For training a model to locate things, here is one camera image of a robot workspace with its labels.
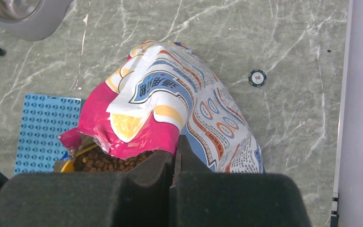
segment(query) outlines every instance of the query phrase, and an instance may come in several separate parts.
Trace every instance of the white wall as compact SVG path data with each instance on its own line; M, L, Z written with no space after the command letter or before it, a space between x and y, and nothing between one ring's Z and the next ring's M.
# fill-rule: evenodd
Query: white wall
M340 175L337 175L341 227L363 227L363 0L352 1L338 140L341 142Z

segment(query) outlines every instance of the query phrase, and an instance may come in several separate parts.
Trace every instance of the blue building block baseplate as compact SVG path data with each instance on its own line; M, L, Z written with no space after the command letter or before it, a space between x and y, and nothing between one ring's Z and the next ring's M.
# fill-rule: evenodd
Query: blue building block baseplate
M21 118L14 175L52 172L66 149L58 136L78 125L83 100L26 94Z

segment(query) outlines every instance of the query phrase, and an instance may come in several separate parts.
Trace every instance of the pet food bag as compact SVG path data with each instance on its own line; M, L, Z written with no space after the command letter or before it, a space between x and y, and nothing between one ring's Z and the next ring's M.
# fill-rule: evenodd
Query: pet food bag
M176 151L186 135L214 172L263 173L261 150L237 104L183 43L146 41L86 100L78 127L59 136L72 152L93 138L121 159Z

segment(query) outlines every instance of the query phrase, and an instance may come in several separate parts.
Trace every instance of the kibble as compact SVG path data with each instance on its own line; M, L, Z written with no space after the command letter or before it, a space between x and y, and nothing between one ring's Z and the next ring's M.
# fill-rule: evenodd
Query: kibble
M75 171L83 172L128 172L138 166L154 151L146 151L136 157L130 157L126 160L105 154L100 147L96 147L76 157L74 160Z

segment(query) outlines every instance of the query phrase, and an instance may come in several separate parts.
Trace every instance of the metal bowl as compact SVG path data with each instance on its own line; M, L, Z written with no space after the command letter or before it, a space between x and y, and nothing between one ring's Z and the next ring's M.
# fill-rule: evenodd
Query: metal bowl
M0 0L0 22L16 23L31 17L43 0Z

